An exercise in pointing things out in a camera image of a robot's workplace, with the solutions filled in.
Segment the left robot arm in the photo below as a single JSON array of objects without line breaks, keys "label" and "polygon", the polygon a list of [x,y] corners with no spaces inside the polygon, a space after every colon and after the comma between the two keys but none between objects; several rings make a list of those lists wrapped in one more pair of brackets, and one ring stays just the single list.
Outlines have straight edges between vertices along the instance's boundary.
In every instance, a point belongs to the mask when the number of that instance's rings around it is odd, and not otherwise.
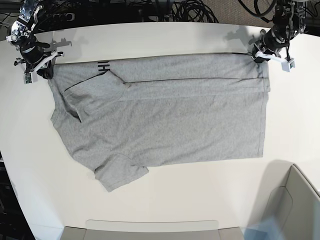
[{"label": "left robot arm", "polygon": [[252,59],[261,64],[269,60],[281,63],[284,71],[295,67],[290,56],[290,42],[305,30],[304,0],[274,0],[273,26],[269,31],[261,30],[260,39],[252,49]]}]

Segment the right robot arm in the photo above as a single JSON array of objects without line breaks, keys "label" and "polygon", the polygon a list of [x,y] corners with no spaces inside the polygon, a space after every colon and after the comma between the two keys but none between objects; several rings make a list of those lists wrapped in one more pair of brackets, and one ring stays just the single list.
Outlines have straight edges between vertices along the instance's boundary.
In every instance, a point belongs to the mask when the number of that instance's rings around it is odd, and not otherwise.
[{"label": "right robot arm", "polygon": [[7,42],[20,52],[21,57],[13,65],[22,68],[26,84],[36,82],[37,76],[47,80],[54,76],[52,60],[59,53],[54,50],[46,51],[51,45],[38,41],[34,34],[47,5],[46,0],[24,0],[18,19],[10,26],[6,36]]}]

